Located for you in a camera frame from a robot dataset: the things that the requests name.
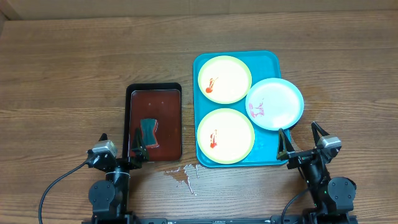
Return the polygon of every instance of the white plate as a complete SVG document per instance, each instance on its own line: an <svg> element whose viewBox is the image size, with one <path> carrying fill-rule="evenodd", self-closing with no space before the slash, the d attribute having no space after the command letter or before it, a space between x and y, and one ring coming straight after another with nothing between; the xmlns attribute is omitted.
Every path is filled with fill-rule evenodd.
<svg viewBox="0 0 398 224"><path fill-rule="evenodd" d="M303 114L304 99L293 83L281 78L267 78L250 89L246 111L250 119L264 129L287 129Z"/></svg>
<svg viewBox="0 0 398 224"><path fill-rule="evenodd" d="M212 161L232 164L250 153L254 145L254 129L242 113L221 108L200 121L197 141L204 155Z"/></svg>
<svg viewBox="0 0 398 224"><path fill-rule="evenodd" d="M207 61L198 75L200 91L211 101L235 103L248 93L251 73L236 57L218 56Z"/></svg>

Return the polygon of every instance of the rectangular tray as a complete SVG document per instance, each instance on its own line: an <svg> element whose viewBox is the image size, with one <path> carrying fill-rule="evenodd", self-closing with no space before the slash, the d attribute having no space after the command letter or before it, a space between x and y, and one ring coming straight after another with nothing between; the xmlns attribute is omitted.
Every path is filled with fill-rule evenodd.
<svg viewBox="0 0 398 224"><path fill-rule="evenodd" d="M249 67L252 75L252 86L265 78L282 78L279 69L279 60L276 55L270 51L258 50L248 52L222 52L199 55L193 63L193 107L195 112L195 136L197 136L200 121L206 116L206 114L213 110L219 108L231 108L238 110L242 114L248 116L245 109L246 97L236 103L222 105L209 100L199 89L198 74L200 68L211 58L222 55L236 57L242 60ZM285 164L285 161L278 161L276 159L279 142L278 132L262 129L253 122L252 124L255 134L254 146L246 158L234 164L219 164L207 158L200 150L198 142L196 142L197 158L199 162L202 165L211 168L270 166ZM285 133L290 140L290 131L285 130Z"/></svg>
<svg viewBox="0 0 398 224"><path fill-rule="evenodd" d="M125 112L124 112L124 136L123 136L123 157L129 157L131 153L130 149L130 136L134 136L134 133L130 133L130 115L131 115L131 94L136 91L136 90L178 90L180 92L180 108L179 110L179 116L182 118L182 104L181 104L181 99L182 99L182 89L181 85L178 83L135 83L132 85L129 85L126 90L126 107L125 107ZM182 120L180 119L180 127L181 127L181 133L182 133ZM170 161L177 161L181 158L182 155L182 135L179 136L179 141L180 141L180 147L178 149L175 149L178 151L178 157L174 157Z"/></svg>

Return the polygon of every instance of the food residue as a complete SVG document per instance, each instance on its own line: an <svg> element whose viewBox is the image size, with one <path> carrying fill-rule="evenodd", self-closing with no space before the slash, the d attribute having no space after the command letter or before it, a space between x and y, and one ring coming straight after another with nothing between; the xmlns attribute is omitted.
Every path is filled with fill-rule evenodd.
<svg viewBox="0 0 398 224"><path fill-rule="evenodd" d="M249 109L250 109L250 115L253 118L256 118L256 116L264 116L264 108L262 107L262 102L258 107L253 107L253 104L249 103Z"/></svg>
<svg viewBox="0 0 398 224"><path fill-rule="evenodd" d="M214 82L217 80L217 78L215 80L213 78L210 79L209 87L206 88L207 93L211 93L213 91L213 85L214 85Z"/></svg>
<svg viewBox="0 0 398 224"><path fill-rule="evenodd" d="M213 134L210 135L210 147L212 149L214 149L214 147L217 146L216 137L217 137L217 129L214 130Z"/></svg>

